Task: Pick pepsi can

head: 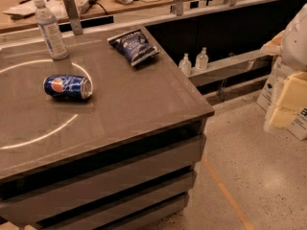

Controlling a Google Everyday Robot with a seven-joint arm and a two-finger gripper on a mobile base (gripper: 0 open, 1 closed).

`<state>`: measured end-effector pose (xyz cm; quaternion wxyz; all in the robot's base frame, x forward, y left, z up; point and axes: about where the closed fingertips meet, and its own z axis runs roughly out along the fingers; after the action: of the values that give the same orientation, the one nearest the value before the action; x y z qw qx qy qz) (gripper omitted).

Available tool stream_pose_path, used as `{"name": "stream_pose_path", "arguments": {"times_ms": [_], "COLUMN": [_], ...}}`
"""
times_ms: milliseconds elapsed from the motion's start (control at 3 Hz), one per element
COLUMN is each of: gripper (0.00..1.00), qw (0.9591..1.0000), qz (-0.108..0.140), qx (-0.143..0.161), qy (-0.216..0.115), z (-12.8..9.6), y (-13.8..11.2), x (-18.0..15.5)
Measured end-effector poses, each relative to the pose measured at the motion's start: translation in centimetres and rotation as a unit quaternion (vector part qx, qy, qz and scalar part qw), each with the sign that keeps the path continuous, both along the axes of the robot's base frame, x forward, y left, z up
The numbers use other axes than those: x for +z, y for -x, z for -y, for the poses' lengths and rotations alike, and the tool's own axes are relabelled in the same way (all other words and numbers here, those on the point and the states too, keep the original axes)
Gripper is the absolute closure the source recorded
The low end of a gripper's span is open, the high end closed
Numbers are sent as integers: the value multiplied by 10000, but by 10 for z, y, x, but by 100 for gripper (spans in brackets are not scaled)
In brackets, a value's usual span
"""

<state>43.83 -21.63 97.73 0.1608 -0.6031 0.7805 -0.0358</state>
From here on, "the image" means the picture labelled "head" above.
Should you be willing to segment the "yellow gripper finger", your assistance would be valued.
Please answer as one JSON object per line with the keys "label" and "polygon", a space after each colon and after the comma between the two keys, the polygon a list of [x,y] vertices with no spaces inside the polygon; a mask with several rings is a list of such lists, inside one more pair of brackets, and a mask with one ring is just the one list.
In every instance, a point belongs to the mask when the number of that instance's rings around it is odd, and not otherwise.
{"label": "yellow gripper finger", "polygon": [[264,130],[276,132],[279,129],[287,129],[297,117],[298,114],[293,111],[270,106],[265,116]]}
{"label": "yellow gripper finger", "polygon": [[292,111],[301,111],[307,107],[306,72],[297,72],[286,78],[277,106]]}

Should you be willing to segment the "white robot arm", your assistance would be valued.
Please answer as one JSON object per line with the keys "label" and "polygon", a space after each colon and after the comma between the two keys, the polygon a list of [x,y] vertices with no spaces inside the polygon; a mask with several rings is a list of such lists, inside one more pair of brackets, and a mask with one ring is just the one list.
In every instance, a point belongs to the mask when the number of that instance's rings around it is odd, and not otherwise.
{"label": "white robot arm", "polygon": [[277,77],[272,85],[271,104],[264,123],[267,132],[287,129],[307,107],[307,4],[260,52],[277,56],[282,67],[290,68],[287,77]]}

